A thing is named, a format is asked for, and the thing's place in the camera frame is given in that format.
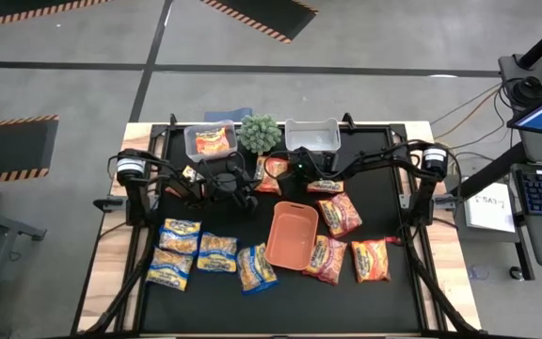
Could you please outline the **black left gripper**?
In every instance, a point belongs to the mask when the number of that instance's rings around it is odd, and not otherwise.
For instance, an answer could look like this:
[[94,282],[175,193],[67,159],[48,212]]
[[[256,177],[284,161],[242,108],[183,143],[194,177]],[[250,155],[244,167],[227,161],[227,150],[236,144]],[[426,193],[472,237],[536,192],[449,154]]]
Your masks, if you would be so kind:
[[248,173],[229,161],[224,171],[214,172],[206,160],[202,161],[205,183],[203,196],[210,202],[233,200],[240,209],[253,212],[258,206],[255,196],[248,195]]

